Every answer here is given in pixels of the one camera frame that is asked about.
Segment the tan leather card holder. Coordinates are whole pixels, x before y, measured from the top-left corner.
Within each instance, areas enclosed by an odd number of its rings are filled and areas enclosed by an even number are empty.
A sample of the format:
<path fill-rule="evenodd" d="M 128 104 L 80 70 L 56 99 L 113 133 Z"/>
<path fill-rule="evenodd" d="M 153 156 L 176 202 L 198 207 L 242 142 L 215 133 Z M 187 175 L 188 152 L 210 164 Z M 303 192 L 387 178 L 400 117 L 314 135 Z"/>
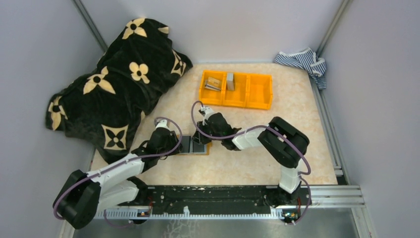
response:
<path fill-rule="evenodd" d="M 177 139 L 181 142 L 181 138 L 182 137 L 180 137 L 179 135 L 177 135 Z M 206 154 L 194 154 L 193 153 L 193 149 L 192 149 L 192 144 L 193 144 L 193 138 L 192 138 L 192 136 L 191 136 L 191 150 L 190 150 L 190 153 L 189 154 L 181 154 L 181 150 L 182 150 L 182 145 L 180 144 L 179 146 L 178 146 L 178 148 L 175 150 L 175 154 L 176 155 L 197 155 L 197 156 L 207 156 L 207 155 L 209 155 L 209 153 L 210 153 L 210 148 L 211 148 L 211 146 L 212 146 L 212 143 L 208 143 L 208 144 L 206 144 L 207 145 L 207 153 Z"/>

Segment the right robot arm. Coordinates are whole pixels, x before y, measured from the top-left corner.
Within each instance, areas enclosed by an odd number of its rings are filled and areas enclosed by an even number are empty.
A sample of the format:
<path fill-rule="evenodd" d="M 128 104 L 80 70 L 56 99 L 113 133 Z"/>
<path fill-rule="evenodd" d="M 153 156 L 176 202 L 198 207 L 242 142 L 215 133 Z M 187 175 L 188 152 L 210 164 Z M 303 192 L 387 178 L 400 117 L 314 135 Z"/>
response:
<path fill-rule="evenodd" d="M 242 151 L 263 147 L 281 165 L 279 188 L 292 194 L 301 185 L 303 174 L 299 166 L 305 164 L 307 173 L 310 166 L 304 155 L 310 143 L 309 138 L 280 117 L 273 117 L 267 125 L 257 125 L 248 129 L 234 128 L 227 123 L 221 113 L 209 108 L 201 109 L 202 121 L 196 122 L 193 140 L 206 145 L 214 140 L 221 142 L 227 150 Z"/>

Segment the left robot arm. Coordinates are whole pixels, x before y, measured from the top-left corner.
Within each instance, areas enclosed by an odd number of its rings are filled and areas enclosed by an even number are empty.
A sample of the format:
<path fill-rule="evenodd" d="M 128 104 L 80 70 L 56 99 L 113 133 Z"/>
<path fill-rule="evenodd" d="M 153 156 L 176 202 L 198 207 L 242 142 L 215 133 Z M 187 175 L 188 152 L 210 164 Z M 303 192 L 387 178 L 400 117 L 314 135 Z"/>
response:
<path fill-rule="evenodd" d="M 124 158 L 96 171 L 72 172 L 53 202 L 53 214 L 75 229 L 87 226 L 97 212 L 134 201 L 145 184 L 133 178 L 160 158 L 179 153 L 181 147 L 174 131 L 157 127 L 143 146 Z"/>

